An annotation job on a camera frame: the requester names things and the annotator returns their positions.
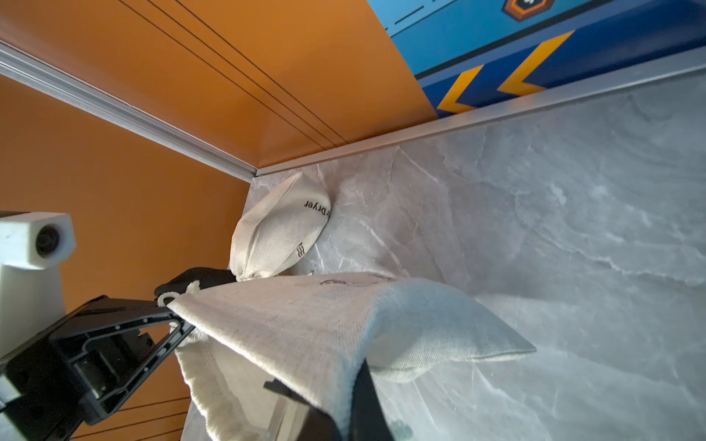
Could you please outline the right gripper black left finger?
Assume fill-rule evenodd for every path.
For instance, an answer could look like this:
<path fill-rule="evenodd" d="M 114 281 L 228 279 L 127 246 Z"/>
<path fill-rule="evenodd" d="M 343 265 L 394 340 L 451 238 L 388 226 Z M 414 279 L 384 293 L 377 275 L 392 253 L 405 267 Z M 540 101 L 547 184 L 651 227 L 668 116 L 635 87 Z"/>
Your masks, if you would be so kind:
<path fill-rule="evenodd" d="M 334 441 L 341 435 L 333 420 L 279 380 L 266 381 L 264 389 L 277 395 L 266 431 L 266 440 Z"/>

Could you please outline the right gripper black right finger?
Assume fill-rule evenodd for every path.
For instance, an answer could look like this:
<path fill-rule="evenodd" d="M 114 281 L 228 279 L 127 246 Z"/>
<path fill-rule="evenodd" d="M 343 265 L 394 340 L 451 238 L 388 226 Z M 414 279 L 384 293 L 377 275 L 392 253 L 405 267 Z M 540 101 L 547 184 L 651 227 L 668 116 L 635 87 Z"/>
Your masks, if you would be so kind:
<path fill-rule="evenodd" d="M 395 440 L 385 421 L 367 361 L 363 362 L 353 388 L 350 440 Z"/>

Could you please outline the beige printed drawstring pouch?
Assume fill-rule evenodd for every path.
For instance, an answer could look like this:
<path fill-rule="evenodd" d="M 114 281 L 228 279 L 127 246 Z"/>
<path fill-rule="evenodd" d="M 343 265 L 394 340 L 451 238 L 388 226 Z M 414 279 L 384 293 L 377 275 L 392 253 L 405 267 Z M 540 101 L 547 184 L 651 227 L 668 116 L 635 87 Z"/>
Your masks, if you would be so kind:
<path fill-rule="evenodd" d="M 371 273 L 287 276 L 164 290 L 158 303 L 193 325 L 176 349 L 213 440 L 261 440 L 281 381 L 344 433 L 362 367 L 415 379 L 451 361 L 505 361 L 534 345 L 457 288 Z"/>

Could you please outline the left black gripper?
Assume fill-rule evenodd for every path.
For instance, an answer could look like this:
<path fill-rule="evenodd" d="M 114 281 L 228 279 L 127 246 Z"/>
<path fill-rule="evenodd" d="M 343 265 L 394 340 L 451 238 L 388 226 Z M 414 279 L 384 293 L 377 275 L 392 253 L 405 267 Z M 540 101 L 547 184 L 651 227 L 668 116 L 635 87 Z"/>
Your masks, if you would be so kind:
<path fill-rule="evenodd" d="M 107 420 L 193 330 L 155 301 L 93 299 L 1 363 L 1 438 L 68 440 Z"/>

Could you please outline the black drawstring pouch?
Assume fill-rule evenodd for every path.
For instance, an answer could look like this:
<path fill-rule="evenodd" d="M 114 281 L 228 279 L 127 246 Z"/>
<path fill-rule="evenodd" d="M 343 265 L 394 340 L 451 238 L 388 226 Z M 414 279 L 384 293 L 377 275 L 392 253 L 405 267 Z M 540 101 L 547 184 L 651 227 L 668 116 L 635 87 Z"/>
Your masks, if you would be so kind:
<path fill-rule="evenodd" d="M 154 290 L 154 297 L 159 298 L 169 292 L 184 294 L 189 284 L 194 281 L 200 282 L 201 288 L 212 288 L 235 283 L 236 277 L 229 269 L 203 268 L 202 266 L 200 268 L 191 268 L 167 283 L 158 286 Z"/>

